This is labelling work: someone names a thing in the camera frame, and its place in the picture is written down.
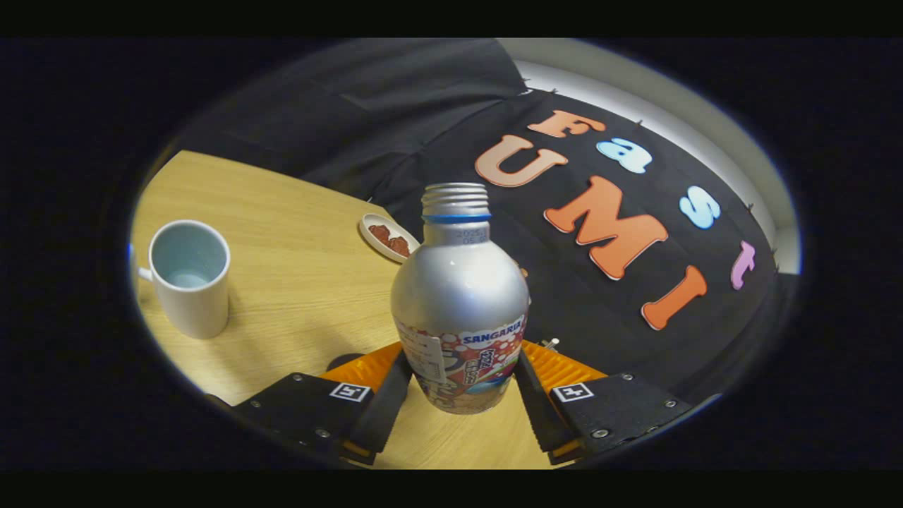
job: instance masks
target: aluminum bottle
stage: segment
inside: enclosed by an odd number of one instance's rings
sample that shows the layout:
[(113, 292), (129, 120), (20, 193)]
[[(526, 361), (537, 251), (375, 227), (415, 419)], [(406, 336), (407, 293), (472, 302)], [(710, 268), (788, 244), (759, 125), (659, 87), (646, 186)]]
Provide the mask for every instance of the aluminum bottle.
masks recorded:
[(520, 268), (489, 239), (481, 183), (428, 185), (424, 243), (398, 270), (392, 315), (427, 399), (455, 414), (501, 400), (520, 353), (529, 292)]

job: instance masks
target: orange letter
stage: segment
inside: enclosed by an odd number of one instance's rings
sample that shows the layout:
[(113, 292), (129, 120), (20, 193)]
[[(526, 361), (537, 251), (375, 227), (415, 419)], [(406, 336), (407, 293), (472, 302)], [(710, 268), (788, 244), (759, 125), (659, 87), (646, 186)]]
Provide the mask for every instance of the orange letter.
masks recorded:
[(601, 176), (590, 177), (590, 188), (563, 208), (550, 208), (543, 216), (561, 232), (573, 231), (574, 222), (586, 219), (577, 233), (577, 245), (614, 238), (604, 247), (590, 249), (590, 259), (613, 280), (624, 277), (624, 270), (644, 250), (657, 241), (668, 239), (668, 232), (652, 215), (618, 219), (623, 193)]
[(690, 300), (705, 295), (707, 289), (703, 274), (695, 266), (690, 265), (686, 268), (686, 277), (680, 284), (654, 304), (651, 302), (644, 304), (639, 313), (653, 330), (659, 331), (668, 325), (671, 316), (689, 304)]
[(605, 130), (605, 124), (602, 122), (578, 117), (577, 115), (558, 109), (554, 111), (554, 115), (543, 123), (526, 126), (526, 128), (530, 130), (541, 132), (552, 137), (566, 137), (567, 135), (564, 133), (566, 128), (571, 131), (571, 134), (578, 135), (590, 130), (590, 127), (600, 132)]
[(477, 174), (499, 187), (519, 187), (530, 182), (554, 165), (565, 165), (567, 159), (552, 150), (539, 150), (539, 156), (516, 173), (505, 173), (501, 164), (510, 156), (525, 149), (533, 148), (533, 143), (523, 137), (504, 135), (501, 143), (491, 147), (477, 159)]

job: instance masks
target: white ceramic mug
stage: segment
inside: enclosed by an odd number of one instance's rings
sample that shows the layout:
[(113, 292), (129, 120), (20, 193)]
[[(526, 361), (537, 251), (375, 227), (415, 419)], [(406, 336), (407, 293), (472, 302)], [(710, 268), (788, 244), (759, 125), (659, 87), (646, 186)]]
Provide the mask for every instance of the white ceramic mug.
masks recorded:
[(182, 333), (213, 337), (228, 321), (228, 244), (218, 231), (198, 221), (173, 221), (160, 228), (147, 250), (151, 281), (170, 323)]

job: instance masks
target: small dish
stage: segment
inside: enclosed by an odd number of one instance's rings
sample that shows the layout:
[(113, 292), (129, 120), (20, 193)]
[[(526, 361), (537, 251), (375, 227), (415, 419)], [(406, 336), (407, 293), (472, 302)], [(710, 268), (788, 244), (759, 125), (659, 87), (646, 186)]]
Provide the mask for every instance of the small dish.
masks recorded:
[(361, 236), (363, 236), (364, 240), (376, 249), (377, 252), (392, 259), (396, 263), (404, 263), (407, 258), (394, 250), (391, 250), (385, 243), (379, 241), (379, 239), (370, 232), (370, 226), (386, 226), (389, 230), (389, 239), (396, 237), (405, 239), (407, 241), (407, 249), (411, 254), (414, 254), (414, 251), (420, 247), (420, 242), (415, 240), (414, 237), (411, 236), (411, 233), (396, 224), (395, 221), (377, 213), (368, 213), (364, 215), (358, 223), (358, 229), (360, 230)]

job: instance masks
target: black fabric backdrop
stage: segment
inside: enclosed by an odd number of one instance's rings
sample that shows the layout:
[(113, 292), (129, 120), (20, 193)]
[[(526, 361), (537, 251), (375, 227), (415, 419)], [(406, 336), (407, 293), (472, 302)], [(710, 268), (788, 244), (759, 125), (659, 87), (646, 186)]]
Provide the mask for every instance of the black fabric backdrop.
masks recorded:
[[(575, 99), (526, 91), (494, 40), (348, 42), (241, 90), (199, 118), (182, 147), (369, 199), (419, 240), (427, 184), (486, 183), (492, 239), (529, 272), (527, 340), (557, 337), (563, 354), (604, 372), (638, 373), (692, 403), (728, 389), (755, 362), (754, 352), (774, 340), (787, 286), (778, 283), (770, 246), (745, 203), (702, 163), (647, 128)], [(527, 128), (556, 109), (598, 120), (606, 129), (554, 138)], [(570, 162), (520, 187), (487, 183), (474, 163), (505, 134), (535, 146), (503, 162), (504, 171), (528, 164), (540, 148)], [(653, 156), (644, 174), (597, 151), (598, 142), (613, 137)], [(545, 209), (584, 192), (593, 174), (623, 192), (619, 217), (651, 214), (669, 235), (618, 281), (591, 262), (592, 245), (574, 242), (576, 231), (563, 234), (543, 217)], [(679, 210), (691, 185), (721, 206), (708, 230)], [(736, 291), (730, 276), (741, 240), (756, 249), (756, 266)], [(653, 330), (640, 307), (667, 294), (688, 265), (703, 273), (706, 295), (665, 329)]]

